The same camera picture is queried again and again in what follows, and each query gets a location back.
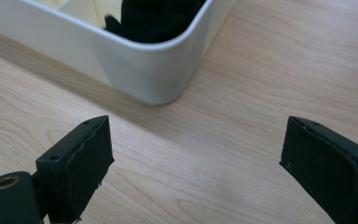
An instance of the light wood tabletop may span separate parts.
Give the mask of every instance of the light wood tabletop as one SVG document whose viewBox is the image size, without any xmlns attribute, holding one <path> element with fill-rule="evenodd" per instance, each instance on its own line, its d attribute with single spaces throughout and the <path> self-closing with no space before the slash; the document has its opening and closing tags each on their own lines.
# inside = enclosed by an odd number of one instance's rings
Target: light wood tabletop
<svg viewBox="0 0 358 224">
<path fill-rule="evenodd" d="M 238 0 L 159 106 L 0 35 L 0 175 L 101 115 L 116 161 L 80 223 L 333 223 L 278 163 L 289 116 L 358 143 L 358 1 Z"/>
</svg>

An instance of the white plastic container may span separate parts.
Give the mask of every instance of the white plastic container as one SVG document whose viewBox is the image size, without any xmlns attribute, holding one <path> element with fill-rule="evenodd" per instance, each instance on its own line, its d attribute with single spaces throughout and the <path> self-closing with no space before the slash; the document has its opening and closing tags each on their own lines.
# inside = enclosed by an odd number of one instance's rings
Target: white plastic container
<svg viewBox="0 0 358 224">
<path fill-rule="evenodd" d="M 181 35 L 157 44 L 111 34 L 122 0 L 0 0 L 0 34 L 149 104 L 178 97 L 236 0 L 206 0 Z"/>
</svg>

